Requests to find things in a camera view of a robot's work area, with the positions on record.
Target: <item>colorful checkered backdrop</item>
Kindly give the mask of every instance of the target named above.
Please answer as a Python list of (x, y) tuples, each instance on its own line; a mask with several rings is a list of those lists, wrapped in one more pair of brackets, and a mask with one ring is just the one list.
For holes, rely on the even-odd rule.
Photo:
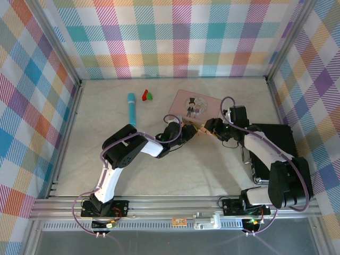
[(39, 2), (80, 75), (107, 79), (263, 76), (303, 0)]
[(0, 254), (17, 254), (46, 191), (74, 81), (23, 0), (0, 0)]
[(340, 254), (340, 1), (318, 1), (272, 84)]
[(290, 18), (290, 20), (289, 20), (289, 22), (288, 22), (288, 24), (287, 24), (287, 26), (285, 28), (285, 31), (281, 35), (281, 38), (280, 38), (278, 44), (276, 45), (275, 51), (274, 51), (273, 55), (270, 58), (269, 64), (267, 66), (267, 69), (266, 69), (264, 75), (268, 75), (271, 67), (273, 66), (273, 63), (276, 60), (277, 55), (279, 54), (279, 52), (282, 49), (282, 46), (286, 42), (288, 34), (291, 32), (292, 28), (294, 27), (294, 22), (295, 22), (296, 18), (298, 17), (298, 15), (300, 14), (300, 11), (301, 11), (301, 9), (303, 7), (303, 4), (305, 2), (306, 2), (306, 0), (299, 0), (299, 3), (297, 4), (297, 6), (295, 8), (294, 13), (292, 14), (292, 16), (291, 16), (291, 18)]

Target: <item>white table surface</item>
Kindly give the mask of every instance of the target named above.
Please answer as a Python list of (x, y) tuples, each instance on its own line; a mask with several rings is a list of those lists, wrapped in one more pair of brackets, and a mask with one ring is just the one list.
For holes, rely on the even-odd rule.
[[(152, 93), (152, 101), (141, 100), (145, 89)], [(263, 78), (90, 80), (85, 85), (56, 195), (78, 196), (96, 186), (102, 169), (101, 145), (128, 124), (128, 93), (135, 93), (138, 100), (138, 131), (156, 135), (166, 127), (163, 116), (179, 89), (219, 99), (232, 96), (237, 105), (246, 107), (251, 122), (279, 123)], [(233, 147), (236, 142), (225, 144)], [(253, 186), (250, 165), (242, 163), (240, 148), (225, 148), (216, 138), (201, 134), (162, 159), (140, 153), (124, 169), (115, 194), (238, 195)]]

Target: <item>pink card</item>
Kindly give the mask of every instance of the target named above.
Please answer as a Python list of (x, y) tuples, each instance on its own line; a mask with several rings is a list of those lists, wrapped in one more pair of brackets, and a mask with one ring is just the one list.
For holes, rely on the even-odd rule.
[(202, 125), (217, 118), (221, 100), (180, 89), (169, 110), (170, 114), (181, 115), (184, 120)]

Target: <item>bride and groom illustration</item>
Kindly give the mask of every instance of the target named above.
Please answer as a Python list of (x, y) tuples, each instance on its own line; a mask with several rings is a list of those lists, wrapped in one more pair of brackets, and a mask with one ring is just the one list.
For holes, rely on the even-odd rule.
[(189, 98), (189, 100), (189, 107), (187, 109), (188, 113), (186, 116), (191, 117), (191, 115), (193, 115), (193, 117), (196, 118), (196, 116), (201, 114), (202, 105), (200, 103), (196, 104), (194, 97)]

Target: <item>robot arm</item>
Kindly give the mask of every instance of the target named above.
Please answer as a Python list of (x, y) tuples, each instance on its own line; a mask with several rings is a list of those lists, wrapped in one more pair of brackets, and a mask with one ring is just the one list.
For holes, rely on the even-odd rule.
[[(174, 119), (168, 122), (168, 126), (162, 134), (156, 136), (156, 141), (142, 135), (136, 135), (110, 148), (104, 156), (105, 161), (108, 163), (108, 168), (105, 165), (103, 166), (96, 187), (97, 191), (90, 195), (91, 205), (95, 208), (94, 211), (100, 214), (100, 216), (108, 214), (112, 207), (114, 191), (120, 174), (134, 160), (138, 153), (143, 152), (155, 158), (162, 158), (170, 152), (172, 147), (184, 144), (197, 133), (197, 129), (193, 125), (185, 125), (182, 127), (182, 132), (176, 140), (170, 143), (157, 142), (157, 140), (173, 140), (177, 137), (179, 129), (180, 124)], [(103, 143), (102, 149), (134, 133), (137, 133), (137, 130), (128, 124), (108, 138)]]
[(278, 154), (278, 151), (291, 160), (297, 167), (307, 186), (309, 199), (313, 197), (309, 166), (304, 158), (294, 158), (292, 155), (282, 151), (270, 142), (259, 128), (250, 125), (244, 106), (231, 107), (229, 111), (224, 111), (224, 114), (227, 114), (231, 123), (248, 129), (258, 134), (259, 137), (223, 123), (221, 118), (208, 120), (205, 128), (221, 141), (228, 141), (230, 138), (233, 138), (249, 151), (253, 152), (270, 171), (268, 186), (247, 189), (241, 192), (240, 200), (244, 205), (244, 209), (269, 204), (280, 209), (305, 203), (306, 196), (301, 181), (292, 166)]

